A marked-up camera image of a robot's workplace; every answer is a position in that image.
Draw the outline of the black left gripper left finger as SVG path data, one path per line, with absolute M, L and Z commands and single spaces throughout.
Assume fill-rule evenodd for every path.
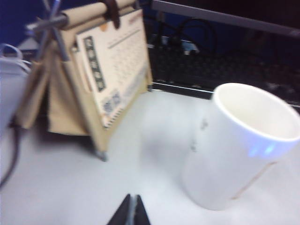
M 107 225 L 124 225 L 127 221 L 131 195 L 127 194 Z

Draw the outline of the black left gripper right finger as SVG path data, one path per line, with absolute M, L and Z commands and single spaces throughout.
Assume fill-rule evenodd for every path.
M 150 225 L 150 220 L 140 195 L 136 196 L 134 225 Z

